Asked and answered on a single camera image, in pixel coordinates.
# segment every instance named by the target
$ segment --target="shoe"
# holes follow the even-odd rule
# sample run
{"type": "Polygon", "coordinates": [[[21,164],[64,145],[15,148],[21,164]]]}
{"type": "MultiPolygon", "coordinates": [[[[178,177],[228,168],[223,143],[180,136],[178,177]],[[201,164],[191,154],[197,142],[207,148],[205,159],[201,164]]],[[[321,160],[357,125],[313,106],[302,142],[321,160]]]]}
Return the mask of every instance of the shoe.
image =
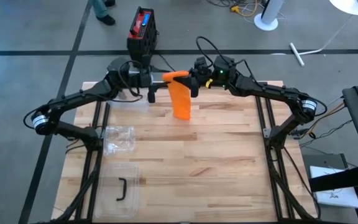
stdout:
{"type": "Polygon", "coordinates": [[[115,5],[115,4],[116,4],[116,0],[107,0],[106,2],[104,2],[104,5],[106,7],[111,7],[111,6],[115,5]]]}
{"type": "Polygon", "coordinates": [[[99,21],[101,21],[102,23],[106,24],[107,26],[112,26],[112,25],[114,25],[116,23],[116,20],[113,17],[109,16],[109,15],[104,16],[102,18],[99,18],[99,17],[96,16],[96,18],[99,21]]]}

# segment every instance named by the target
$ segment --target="metal bracket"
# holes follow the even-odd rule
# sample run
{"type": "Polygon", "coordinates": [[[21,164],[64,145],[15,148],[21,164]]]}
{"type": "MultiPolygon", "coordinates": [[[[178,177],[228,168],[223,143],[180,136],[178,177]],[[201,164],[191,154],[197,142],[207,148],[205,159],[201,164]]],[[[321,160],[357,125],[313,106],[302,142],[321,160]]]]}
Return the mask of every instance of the metal bracket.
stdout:
{"type": "Polygon", "coordinates": [[[263,129],[264,138],[269,138],[269,137],[270,137],[270,132],[272,132],[272,129],[270,129],[270,128],[264,128],[264,129],[263,129]]]}

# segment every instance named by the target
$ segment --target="orange object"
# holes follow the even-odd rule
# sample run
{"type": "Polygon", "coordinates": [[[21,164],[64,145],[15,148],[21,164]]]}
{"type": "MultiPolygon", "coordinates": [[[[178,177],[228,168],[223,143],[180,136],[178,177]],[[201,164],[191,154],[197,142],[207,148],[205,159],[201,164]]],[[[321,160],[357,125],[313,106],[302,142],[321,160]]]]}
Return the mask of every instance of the orange object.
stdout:
{"type": "Polygon", "coordinates": [[[170,72],[162,75],[162,80],[169,82],[168,90],[172,100],[173,116],[183,120],[190,120],[190,90],[187,86],[176,82],[175,77],[186,77],[187,71],[170,72]]]}

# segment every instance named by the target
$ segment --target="wooden tabletop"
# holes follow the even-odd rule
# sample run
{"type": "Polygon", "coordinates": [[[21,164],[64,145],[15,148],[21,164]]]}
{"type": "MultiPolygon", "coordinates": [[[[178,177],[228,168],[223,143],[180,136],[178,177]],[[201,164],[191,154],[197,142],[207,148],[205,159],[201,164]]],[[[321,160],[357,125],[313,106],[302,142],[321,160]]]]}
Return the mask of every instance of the wooden tabletop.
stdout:
{"type": "MultiPolygon", "coordinates": [[[[93,85],[86,82],[83,89],[93,85]]],[[[94,216],[94,222],[277,221],[255,97],[235,97],[222,88],[212,88],[200,89],[199,97],[191,100],[190,121],[172,116],[167,90],[157,92],[154,104],[143,99],[112,106],[109,126],[134,126],[136,147],[132,153],[104,157],[102,164],[135,162],[138,165],[139,209],[131,219],[94,216]]],[[[289,117],[290,110],[281,102],[272,101],[272,105],[276,123],[281,124],[289,117]]],[[[94,108],[94,103],[78,108],[74,124],[89,126],[94,108]]],[[[298,142],[288,138],[286,147],[306,180],[298,142]]],[[[61,215],[79,191],[85,155],[85,148],[67,154],[52,218],[61,215]]],[[[285,153],[283,160],[290,190],[315,216],[313,200],[285,153]]],[[[283,195],[279,192],[286,217],[283,195]]]]}

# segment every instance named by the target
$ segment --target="concrete floor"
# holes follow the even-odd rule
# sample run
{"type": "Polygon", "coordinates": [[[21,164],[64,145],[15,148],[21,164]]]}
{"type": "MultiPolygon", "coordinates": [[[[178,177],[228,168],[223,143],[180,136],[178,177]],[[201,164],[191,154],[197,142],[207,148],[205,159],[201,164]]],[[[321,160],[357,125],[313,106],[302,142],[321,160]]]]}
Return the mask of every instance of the concrete floor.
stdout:
{"type": "MultiPolygon", "coordinates": [[[[13,51],[4,53],[13,56],[0,56],[0,223],[17,223],[44,139],[27,129],[22,117],[56,97],[67,68],[66,74],[70,74],[69,50],[75,45],[86,4],[87,0],[0,0],[0,51],[13,51]],[[63,52],[29,56],[28,51],[33,50],[63,52]]],[[[198,35],[211,39],[222,50],[288,50],[290,42],[298,49],[318,49],[348,17],[328,1],[287,0],[282,8],[287,18],[280,20],[277,30],[262,32],[241,16],[204,0],[117,0],[117,6],[110,9],[117,24],[102,25],[91,10],[80,45],[74,50],[125,50],[137,6],[155,10],[160,50],[196,49],[198,35]]],[[[328,48],[358,49],[358,17],[352,18],[328,48]]],[[[185,70],[197,56],[165,55],[174,68],[185,70]]],[[[303,68],[293,55],[232,56],[246,58],[258,80],[283,80],[287,86],[295,86],[327,103],[341,96],[343,88],[358,85],[358,52],[307,55],[303,57],[303,68]]],[[[72,55],[75,62],[66,93],[77,91],[84,81],[102,79],[106,67],[116,57],[72,55]]],[[[158,57],[152,63],[166,68],[158,57]]],[[[73,118],[71,111],[62,120],[72,122],[73,118]]],[[[348,119],[349,113],[343,110],[325,119],[316,132],[323,133],[348,119]]],[[[52,140],[30,222],[50,218],[66,144],[59,136],[52,140]]],[[[352,124],[302,151],[320,154],[314,149],[344,153],[348,162],[358,166],[358,137],[352,124]]],[[[323,207],[323,220],[358,223],[353,210],[334,207],[323,207]]]]}

